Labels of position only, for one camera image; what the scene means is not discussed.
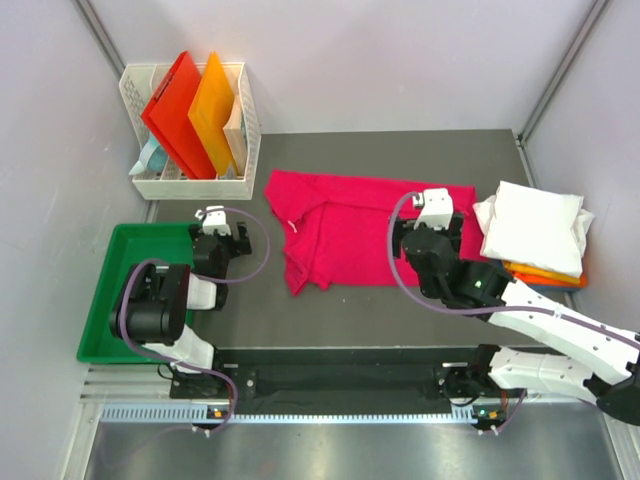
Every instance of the white towel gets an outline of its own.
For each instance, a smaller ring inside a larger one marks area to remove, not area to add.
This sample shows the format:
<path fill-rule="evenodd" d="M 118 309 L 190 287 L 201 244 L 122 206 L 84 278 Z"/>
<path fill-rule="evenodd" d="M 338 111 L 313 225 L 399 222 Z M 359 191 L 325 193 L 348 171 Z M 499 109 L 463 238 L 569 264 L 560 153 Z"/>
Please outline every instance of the white towel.
<path fill-rule="evenodd" d="M 496 195 L 473 207 L 485 234 L 482 255 L 579 277 L 594 218 L 583 200 L 500 182 Z"/>

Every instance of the gray table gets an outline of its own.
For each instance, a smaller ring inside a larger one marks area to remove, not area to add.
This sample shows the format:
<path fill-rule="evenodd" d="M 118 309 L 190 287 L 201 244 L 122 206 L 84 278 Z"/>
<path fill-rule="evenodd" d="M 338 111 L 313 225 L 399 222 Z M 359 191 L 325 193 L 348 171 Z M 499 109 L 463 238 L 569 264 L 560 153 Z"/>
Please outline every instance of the gray table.
<path fill-rule="evenodd" d="M 219 347 L 530 345 L 524 336 L 476 319 L 435 314 L 393 287 L 307 287 L 284 283 L 284 234 L 263 191 L 275 168 L 474 185 L 479 199 L 500 180 L 526 184 L 509 130 L 265 135 L 253 199 L 225 202 L 262 219 L 274 247 L 257 278 L 233 285 L 221 312 L 196 317 L 198 334 Z M 189 221 L 215 202 L 161 202 L 157 221 Z M 250 273 L 264 243 L 250 225 L 254 255 L 234 260 L 229 277 Z"/>

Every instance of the white basket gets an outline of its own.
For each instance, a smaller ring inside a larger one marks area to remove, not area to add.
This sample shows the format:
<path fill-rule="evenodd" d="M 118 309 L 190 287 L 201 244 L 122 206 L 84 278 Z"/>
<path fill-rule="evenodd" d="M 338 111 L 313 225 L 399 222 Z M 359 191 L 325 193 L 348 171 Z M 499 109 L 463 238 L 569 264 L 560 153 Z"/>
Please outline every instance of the white basket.
<path fill-rule="evenodd" d="M 133 177 L 133 184 L 146 200 L 250 200 L 258 168 L 260 125 L 253 104 L 251 87 L 244 63 L 225 63 L 224 71 L 234 95 L 240 95 L 247 133 L 247 165 L 244 178 L 236 180 L 189 180 L 171 160 L 162 173 L 145 172 Z M 127 65 L 120 79 L 120 93 L 131 124 L 142 148 L 149 130 L 140 118 L 151 94 L 171 65 Z M 198 65 L 200 71 L 204 65 Z"/>

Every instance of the red folder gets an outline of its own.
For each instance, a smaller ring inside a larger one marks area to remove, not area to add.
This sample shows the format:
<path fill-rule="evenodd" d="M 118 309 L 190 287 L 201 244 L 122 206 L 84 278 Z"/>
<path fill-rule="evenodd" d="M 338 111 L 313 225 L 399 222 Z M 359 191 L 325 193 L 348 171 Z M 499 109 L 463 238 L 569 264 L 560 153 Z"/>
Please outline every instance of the red folder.
<path fill-rule="evenodd" d="M 141 115 L 160 145 L 192 180 L 216 177 L 216 170 L 187 115 L 201 78 L 189 52 L 182 52 Z"/>

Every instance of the pink cloth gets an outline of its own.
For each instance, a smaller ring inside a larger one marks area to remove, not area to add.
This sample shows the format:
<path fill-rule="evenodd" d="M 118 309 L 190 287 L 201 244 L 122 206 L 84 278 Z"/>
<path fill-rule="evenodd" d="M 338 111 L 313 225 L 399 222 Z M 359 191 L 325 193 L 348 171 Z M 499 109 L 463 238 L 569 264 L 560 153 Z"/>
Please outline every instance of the pink cloth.
<path fill-rule="evenodd" d="M 285 280 L 294 295 L 308 282 L 395 285 L 386 257 L 393 207 L 405 193 L 446 187 L 453 207 L 465 214 L 460 257 L 482 260 L 482 232 L 473 213 L 473 187 L 380 178 L 342 177 L 275 170 L 265 195 L 285 231 Z M 402 218 L 418 211 L 407 202 Z M 407 285 L 418 285 L 409 264 L 397 261 Z"/>

